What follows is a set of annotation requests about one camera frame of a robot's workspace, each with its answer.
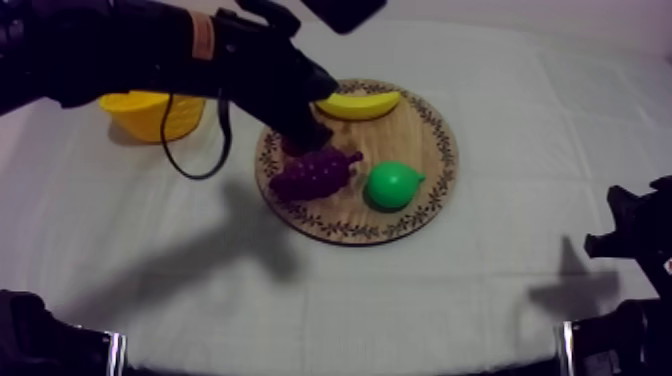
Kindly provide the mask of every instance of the white tablecloth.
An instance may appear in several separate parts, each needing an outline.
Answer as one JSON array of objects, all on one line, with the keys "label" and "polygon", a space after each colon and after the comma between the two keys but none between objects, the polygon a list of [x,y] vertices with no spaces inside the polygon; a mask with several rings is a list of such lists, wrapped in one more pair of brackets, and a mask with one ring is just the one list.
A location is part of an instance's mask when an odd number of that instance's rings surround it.
[{"label": "white tablecloth", "polygon": [[[179,176],[96,104],[41,101],[0,122],[0,286],[130,336],[135,364],[241,375],[455,372],[554,351],[552,326],[654,296],[634,262],[589,261],[613,228],[606,191],[672,173],[662,59],[438,23],[373,21],[297,45],[338,78],[394,82],[457,137],[460,173],[426,228],[371,249],[310,240],[265,207],[262,125],[233,111],[212,180]],[[214,106],[173,144],[216,158]]]}]

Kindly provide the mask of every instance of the grape cluster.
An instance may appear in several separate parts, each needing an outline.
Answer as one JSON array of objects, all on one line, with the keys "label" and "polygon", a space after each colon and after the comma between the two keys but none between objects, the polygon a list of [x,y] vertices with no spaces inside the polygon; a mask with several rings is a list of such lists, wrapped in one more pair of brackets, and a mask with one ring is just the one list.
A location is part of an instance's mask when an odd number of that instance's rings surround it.
[{"label": "grape cluster", "polygon": [[350,165],[364,159],[357,152],[350,157],[327,147],[311,152],[287,164],[269,184],[275,195],[285,202],[325,198],[348,185]]}]

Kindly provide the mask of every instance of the plastic lime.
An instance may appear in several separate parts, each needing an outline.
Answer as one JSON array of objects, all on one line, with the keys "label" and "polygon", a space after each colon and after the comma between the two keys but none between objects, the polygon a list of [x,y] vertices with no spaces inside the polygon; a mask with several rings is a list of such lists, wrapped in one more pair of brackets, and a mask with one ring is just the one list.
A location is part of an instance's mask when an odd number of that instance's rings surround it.
[{"label": "plastic lime", "polygon": [[371,171],[366,194],[381,208],[400,209],[413,200],[423,180],[424,175],[401,162],[382,162]]}]

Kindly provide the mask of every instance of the white wall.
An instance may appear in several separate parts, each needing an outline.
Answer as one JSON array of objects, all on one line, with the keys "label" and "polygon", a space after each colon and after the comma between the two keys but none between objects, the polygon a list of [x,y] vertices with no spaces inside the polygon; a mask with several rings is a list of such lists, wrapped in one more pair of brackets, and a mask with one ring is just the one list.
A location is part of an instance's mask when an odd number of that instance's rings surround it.
[{"label": "white wall", "polygon": [[[164,0],[212,12],[232,0]],[[672,0],[388,0],[378,16],[504,27],[587,39],[658,55],[672,53]],[[281,0],[304,19],[300,0]]]}]

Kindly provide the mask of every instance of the wooden plate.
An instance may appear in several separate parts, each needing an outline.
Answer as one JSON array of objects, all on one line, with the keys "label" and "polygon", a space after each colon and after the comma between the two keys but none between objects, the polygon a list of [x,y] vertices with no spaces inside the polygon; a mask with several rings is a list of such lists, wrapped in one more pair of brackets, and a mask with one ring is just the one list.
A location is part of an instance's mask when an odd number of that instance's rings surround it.
[{"label": "wooden plate", "polygon": [[[342,245],[386,243],[411,234],[431,221],[455,185],[458,153],[455,137],[439,112],[419,96],[393,84],[375,80],[342,80],[339,93],[365,95],[400,91],[402,100],[389,114],[370,121],[344,121],[314,110],[334,130],[331,144],[347,155],[364,154],[354,164],[354,176],[336,194],[314,201],[279,202],[268,183],[291,160],[280,147],[280,135],[266,128],[259,138],[255,174],[268,205],[290,226],[313,238]],[[426,176],[418,194],[395,213],[375,211],[363,191],[371,169],[396,160]]]}]

